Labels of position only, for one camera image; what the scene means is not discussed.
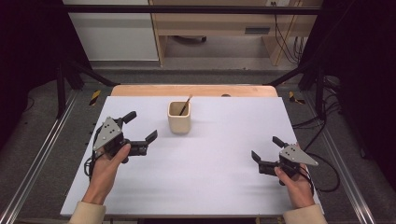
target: white table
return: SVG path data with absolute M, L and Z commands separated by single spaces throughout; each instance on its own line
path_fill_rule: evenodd
M 166 110 L 187 97 L 120 97 L 106 99 L 95 127 L 136 111 L 124 125 L 124 136 L 143 140 L 154 130 L 158 138 L 145 157 L 120 166 L 106 199 L 107 214 L 116 217 L 266 217 L 290 210 L 287 189 L 277 177 L 260 175 L 250 151 L 277 161 L 277 136 L 296 138 L 281 98 L 200 97 L 191 99 L 191 131 L 170 132 Z M 83 163 L 92 154 L 92 139 L 67 195 L 63 216 L 71 216 L 88 187 Z

